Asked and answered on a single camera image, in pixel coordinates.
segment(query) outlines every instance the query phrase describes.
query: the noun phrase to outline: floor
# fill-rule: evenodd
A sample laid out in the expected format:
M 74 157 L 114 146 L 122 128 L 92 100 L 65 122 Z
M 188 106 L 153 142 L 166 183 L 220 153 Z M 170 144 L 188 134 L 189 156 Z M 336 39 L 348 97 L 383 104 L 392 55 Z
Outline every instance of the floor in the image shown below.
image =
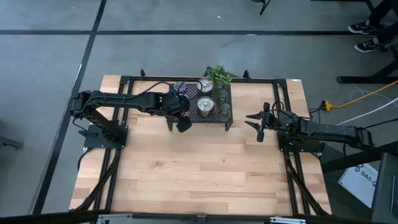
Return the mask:
M 2 0 L 0 30 L 91 30 L 100 2 Z M 258 15 L 260 9 L 260 4 L 248 0 L 108 0 L 98 30 L 344 31 L 369 15 L 363 2 L 281 0 L 272 1 L 263 16 Z M 389 14 L 385 23 L 394 20 Z M 301 79 L 310 108 L 318 107 L 321 100 L 337 105 L 349 101 L 350 93 L 357 90 L 354 85 L 337 84 L 338 75 L 371 75 L 392 62 L 390 52 L 355 52 L 353 45 L 366 39 L 352 35 L 97 35 L 80 90 L 98 89 L 103 75 L 138 75 L 143 68 L 148 75 L 200 76 L 205 67 L 220 64 L 239 76 L 247 69 L 252 77 Z M 88 35 L 0 35 L 0 135 L 24 142 L 21 150 L 0 150 L 2 217 L 30 213 L 88 40 Z M 358 87 L 373 91 L 382 85 Z M 395 98 L 397 91 L 394 86 L 382 94 Z M 352 95 L 359 96 L 358 91 Z M 387 102 L 372 96 L 322 113 L 322 123 L 336 124 Z M 378 123 L 394 118 L 397 110 L 390 105 L 349 125 Z M 373 128 L 374 142 L 395 140 L 396 127 L 391 123 Z M 67 211 L 83 140 L 69 125 L 45 213 Z M 361 211 L 342 209 L 347 205 L 344 199 L 330 195 L 335 215 L 358 218 Z

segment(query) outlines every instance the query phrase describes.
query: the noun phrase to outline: person's shoe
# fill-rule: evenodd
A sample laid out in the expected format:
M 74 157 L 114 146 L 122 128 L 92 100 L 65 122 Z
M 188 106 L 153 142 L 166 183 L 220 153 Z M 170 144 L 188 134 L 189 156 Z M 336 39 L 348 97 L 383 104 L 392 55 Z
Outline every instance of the person's shoe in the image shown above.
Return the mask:
M 379 29 L 382 29 L 382 25 L 372 26 L 369 24 L 369 19 L 365 22 L 348 26 L 348 30 L 354 34 L 370 34 L 372 31 Z
M 377 38 L 373 38 L 354 46 L 355 50 L 361 53 L 372 52 L 380 47 L 382 47 L 382 45 L 378 43 Z

